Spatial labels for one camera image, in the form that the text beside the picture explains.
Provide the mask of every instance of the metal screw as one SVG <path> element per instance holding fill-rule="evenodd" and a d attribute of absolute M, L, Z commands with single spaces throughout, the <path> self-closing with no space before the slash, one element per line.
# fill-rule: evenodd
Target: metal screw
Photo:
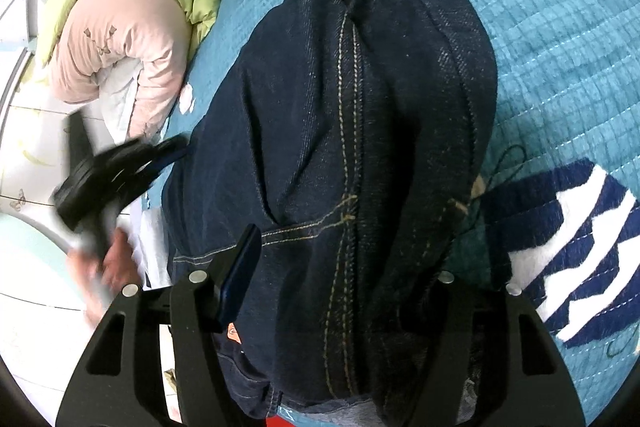
<path fill-rule="evenodd" d="M 195 272 L 191 272 L 189 274 L 189 280 L 194 284 L 203 282 L 206 279 L 207 279 L 207 272 L 205 272 L 204 270 L 196 270 Z"/>
<path fill-rule="evenodd" d="M 507 286 L 505 286 L 504 288 L 507 290 L 507 293 L 509 295 L 513 295 L 514 297 L 517 297 L 522 293 L 522 288 L 520 288 L 520 286 L 513 282 L 507 283 Z"/>
<path fill-rule="evenodd" d="M 443 284 L 451 284 L 454 281 L 455 277 L 451 272 L 442 271 L 440 275 L 438 275 L 438 280 Z"/>
<path fill-rule="evenodd" d="M 124 288 L 122 289 L 122 294 L 125 297 L 132 297 L 133 295 L 135 295 L 136 293 L 138 293 L 138 285 L 137 284 L 127 284 L 126 286 L 124 286 Z"/>

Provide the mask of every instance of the blue quilted bedspread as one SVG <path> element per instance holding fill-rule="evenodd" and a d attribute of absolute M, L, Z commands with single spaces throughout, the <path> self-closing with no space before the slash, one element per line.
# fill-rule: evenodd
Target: blue quilted bedspread
<path fill-rule="evenodd" d="M 281 1 L 222 0 L 168 136 L 193 129 Z M 495 49 L 497 118 L 449 269 L 523 288 L 590 422 L 640 350 L 640 0 L 471 2 Z M 148 204 L 159 204 L 165 179 Z"/>

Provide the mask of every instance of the red fabric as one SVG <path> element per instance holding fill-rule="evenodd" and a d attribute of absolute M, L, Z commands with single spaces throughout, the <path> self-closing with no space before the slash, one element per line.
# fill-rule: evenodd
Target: red fabric
<path fill-rule="evenodd" d="M 267 427 L 293 427 L 289 422 L 277 416 L 267 419 Z"/>

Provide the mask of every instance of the jeans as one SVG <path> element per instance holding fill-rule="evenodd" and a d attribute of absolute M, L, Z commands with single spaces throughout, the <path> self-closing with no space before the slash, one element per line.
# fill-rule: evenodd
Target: jeans
<path fill-rule="evenodd" d="M 162 197 L 174 280 L 262 231 L 242 344 L 216 336 L 246 413 L 402 422 L 496 90 L 469 0 L 284 0 L 256 26 Z"/>

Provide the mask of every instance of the navy and white striped fabric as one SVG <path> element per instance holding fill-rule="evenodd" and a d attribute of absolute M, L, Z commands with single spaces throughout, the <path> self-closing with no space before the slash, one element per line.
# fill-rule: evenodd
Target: navy and white striped fabric
<path fill-rule="evenodd" d="M 566 347 L 640 317 L 640 203 L 588 160 L 482 198 L 494 283 L 516 283 Z"/>

